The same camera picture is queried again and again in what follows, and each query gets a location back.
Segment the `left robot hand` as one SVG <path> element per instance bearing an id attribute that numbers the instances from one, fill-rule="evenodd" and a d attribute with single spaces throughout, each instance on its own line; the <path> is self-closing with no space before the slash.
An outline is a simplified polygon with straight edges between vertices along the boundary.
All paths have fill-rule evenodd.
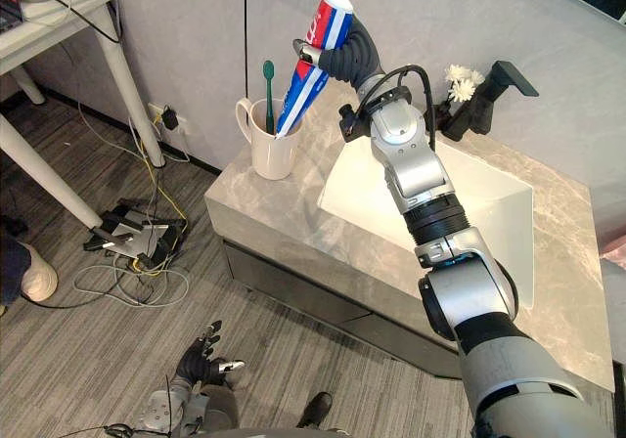
<path id="1" fill-rule="evenodd" d="M 209 324 L 186 350 L 175 370 L 175 377 L 185 380 L 191 386 L 228 386 L 228 375 L 241 371 L 246 363 L 243 360 L 211 358 L 214 345 L 220 340 L 222 321 Z"/>

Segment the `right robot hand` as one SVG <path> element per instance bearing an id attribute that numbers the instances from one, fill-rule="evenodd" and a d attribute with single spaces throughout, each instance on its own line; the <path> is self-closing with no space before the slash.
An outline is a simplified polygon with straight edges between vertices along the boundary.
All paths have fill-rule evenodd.
<path id="1" fill-rule="evenodd" d="M 383 74 L 375 42 L 356 17 L 352 18 L 347 36 L 338 48 L 321 50 L 302 39 L 294 39 L 292 47 L 301 60 L 338 81 L 348 82 L 355 90 L 369 78 Z"/>

